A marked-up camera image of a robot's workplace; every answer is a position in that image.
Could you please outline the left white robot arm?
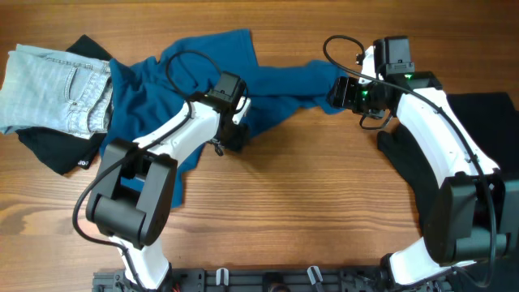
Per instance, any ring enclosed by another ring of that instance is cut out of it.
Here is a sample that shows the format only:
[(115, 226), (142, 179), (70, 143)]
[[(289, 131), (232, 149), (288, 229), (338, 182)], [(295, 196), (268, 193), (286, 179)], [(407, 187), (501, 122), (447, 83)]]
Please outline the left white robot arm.
[(116, 139), (84, 192), (86, 218), (116, 247), (125, 268), (98, 273), (95, 291), (172, 291), (172, 268), (160, 235), (168, 220), (178, 167), (201, 145), (218, 152), (243, 142), (241, 120), (251, 101), (239, 76), (222, 72), (215, 88), (194, 92), (181, 111), (154, 132), (132, 142)]

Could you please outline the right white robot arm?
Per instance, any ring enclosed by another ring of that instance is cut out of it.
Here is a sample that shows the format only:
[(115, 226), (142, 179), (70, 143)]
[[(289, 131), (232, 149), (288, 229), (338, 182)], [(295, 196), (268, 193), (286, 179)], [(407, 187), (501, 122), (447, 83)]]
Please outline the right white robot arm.
[(435, 75), (416, 70), (406, 36), (362, 47), (356, 62), (361, 71), (349, 69), (336, 81), (329, 104), (383, 123), (398, 118), (427, 159), (439, 193), (422, 237), (382, 259), (379, 285), (413, 289), (450, 273), (466, 275), (483, 262), (487, 273), (478, 284), (489, 286), (496, 261), (517, 247), (517, 179), (503, 175), (473, 141)]

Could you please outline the black garment right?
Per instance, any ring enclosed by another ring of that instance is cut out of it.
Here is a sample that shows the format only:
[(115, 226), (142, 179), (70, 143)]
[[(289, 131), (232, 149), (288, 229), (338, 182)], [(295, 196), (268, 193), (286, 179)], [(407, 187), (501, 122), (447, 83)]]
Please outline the black garment right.
[[(448, 103), (472, 140), (497, 163), (503, 174), (518, 176), (518, 111), (506, 92), (447, 96)], [(418, 223), (424, 227), (438, 195), (435, 175), (410, 131), (398, 124), (379, 131), (377, 148), (414, 192)]]

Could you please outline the black folded garment left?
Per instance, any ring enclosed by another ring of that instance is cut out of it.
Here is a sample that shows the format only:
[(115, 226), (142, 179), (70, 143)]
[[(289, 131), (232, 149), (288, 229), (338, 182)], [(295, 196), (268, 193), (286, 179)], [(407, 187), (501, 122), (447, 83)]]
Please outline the black folded garment left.
[[(87, 35), (82, 35), (66, 52), (105, 61), (112, 58)], [(17, 130), (16, 134), (20, 143), (30, 149), (41, 163), (60, 175), (71, 172), (76, 166), (87, 170), (106, 136), (99, 133), (86, 140), (44, 127), (29, 127)]]

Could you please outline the light blue folded jeans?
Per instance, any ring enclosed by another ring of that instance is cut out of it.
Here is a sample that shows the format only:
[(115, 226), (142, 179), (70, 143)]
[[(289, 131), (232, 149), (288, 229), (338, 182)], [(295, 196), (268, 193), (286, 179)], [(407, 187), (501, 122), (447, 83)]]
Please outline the light blue folded jeans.
[(107, 61), (18, 44), (1, 88), (1, 133), (44, 127), (88, 140), (108, 131), (112, 93)]

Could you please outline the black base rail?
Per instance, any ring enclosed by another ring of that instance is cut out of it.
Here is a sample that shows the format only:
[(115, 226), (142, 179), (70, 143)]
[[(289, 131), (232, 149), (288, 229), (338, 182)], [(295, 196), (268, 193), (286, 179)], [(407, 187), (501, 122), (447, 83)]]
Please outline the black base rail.
[(291, 291), (388, 291), (388, 274), (376, 266), (326, 269), (204, 270), (173, 268), (167, 272), (159, 291), (262, 292), (272, 281), (285, 283)]

